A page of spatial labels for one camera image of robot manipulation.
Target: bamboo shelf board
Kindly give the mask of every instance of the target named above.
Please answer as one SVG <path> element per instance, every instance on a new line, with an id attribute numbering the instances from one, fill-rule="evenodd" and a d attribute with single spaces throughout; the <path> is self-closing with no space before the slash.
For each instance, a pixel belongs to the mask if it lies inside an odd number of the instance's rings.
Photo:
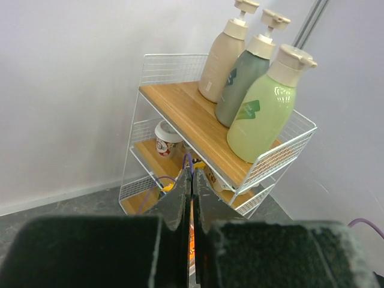
<path id="1" fill-rule="evenodd" d="M 161 156 L 156 150 L 156 139 L 149 139 L 134 144 L 140 155 L 146 160 L 156 177 L 170 176 L 176 178 L 182 169 L 184 149 L 178 146 L 175 155 L 170 158 Z M 191 153 L 193 158 L 199 158 L 195 153 Z M 164 186 L 172 183 L 170 179 L 160 179 Z"/>
<path id="2" fill-rule="evenodd" d="M 197 90 L 197 82 L 141 86 L 140 92 L 235 186 L 240 186 L 251 164 L 237 157 L 227 143 L 228 128 L 215 117 L 216 104 Z M 276 140 L 271 148 L 280 145 Z"/>
<path id="3" fill-rule="evenodd" d="M 179 149 L 178 152 L 171 158 L 160 156 L 156 150 L 156 139 L 149 139 L 143 142 L 137 142 L 134 144 L 140 155 L 146 160 L 151 170 L 155 173 L 156 177 L 171 176 L 173 178 L 179 175 L 182 168 L 182 161 L 185 154 L 183 149 Z M 191 153 L 193 158 L 199 158 L 195 153 Z M 169 179 L 161 179 L 163 185 L 168 185 L 172 181 Z M 224 190 L 222 192 L 216 192 L 220 197 L 229 203 L 234 195 L 232 191 Z M 232 203 L 232 208 L 236 208 L 243 204 L 245 201 L 250 200 L 254 196 L 252 191 L 248 191 L 244 195 L 239 195 Z"/>
<path id="4" fill-rule="evenodd" d="M 140 192 L 139 194 L 136 194 L 132 197 L 129 197 L 121 201 L 121 205 L 124 207 L 124 211 L 128 214 L 136 214 L 141 204 L 145 200 L 145 197 L 148 194 L 148 191 L 149 190 L 145 190 L 143 192 Z M 151 189 L 148 199 L 146 200 L 146 202 L 144 203 L 143 207 L 140 210 L 140 214 L 152 208 L 157 202 L 158 202 L 158 188 L 155 187 Z"/>

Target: gray floor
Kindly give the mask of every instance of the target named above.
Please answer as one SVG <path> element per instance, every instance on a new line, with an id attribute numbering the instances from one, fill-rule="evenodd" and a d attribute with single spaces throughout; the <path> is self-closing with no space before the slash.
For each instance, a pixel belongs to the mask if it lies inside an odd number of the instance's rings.
<path id="1" fill-rule="evenodd" d="M 14 237 L 28 221 L 44 215 L 125 215 L 118 195 L 119 189 L 114 188 L 0 217 L 0 263 Z M 290 221 L 271 196 L 264 200 L 252 219 L 269 223 Z"/>

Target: bottle label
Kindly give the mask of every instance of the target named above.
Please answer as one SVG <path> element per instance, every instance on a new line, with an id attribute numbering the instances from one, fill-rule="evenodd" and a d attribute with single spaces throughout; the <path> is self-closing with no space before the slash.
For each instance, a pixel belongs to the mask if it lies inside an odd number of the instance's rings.
<path id="1" fill-rule="evenodd" d="M 231 73 L 229 74 L 228 76 L 228 79 L 227 79 L 227 83 L 226 83 L 226 86 L 230 86 L 233 84 L 233 81 L 234 79 L 236 78 L 236 76 L 238 75 L 238 69 L 235 68 L 231 71 Z"/>
<path id="2" fill-rule="evenodd" d="M 260 111 L 259 100 L 243 103 L 239 109 L 239 113 L 238 113 L 238 116 L 236 117 L 236 120 L 255 119 L 256 112 L 258 111 Z"/>

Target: paper cup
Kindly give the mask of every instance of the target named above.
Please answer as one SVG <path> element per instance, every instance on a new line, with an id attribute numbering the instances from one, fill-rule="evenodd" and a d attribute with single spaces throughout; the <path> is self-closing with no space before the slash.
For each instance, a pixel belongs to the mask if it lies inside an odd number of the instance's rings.
<path id="1" fill-rule="evenodd" d="M 163 157 L 171 157 L 176 147 L 182 141 L 180 135 L 166 122 L 161 121 L 155 128 L 156 150 Z"/>

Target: white wall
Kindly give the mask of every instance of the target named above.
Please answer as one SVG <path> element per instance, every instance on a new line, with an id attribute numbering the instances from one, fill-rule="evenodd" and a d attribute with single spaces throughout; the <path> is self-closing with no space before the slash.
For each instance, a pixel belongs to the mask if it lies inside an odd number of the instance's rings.
<path id="1" fill-rule="evenodd" d="M 318 68 L 298 87 L 296 108 L 319 129 L 272 195 L 293 219 L 347 224 L 364 217 L 384 230 L 384 2 L 330 1 L 304 50 Z M 384 275 L 384 241 L 353 228 Z"/>
<path id="2" fill-rule="evenodd" d="M 291 43 L 312 1 L 262 4 L 292 18 L 275 33 Z M 119 181 L 142 56 L 205 53 L 237 14 L 231 0 L 2 1 L 0 210 Z"/>

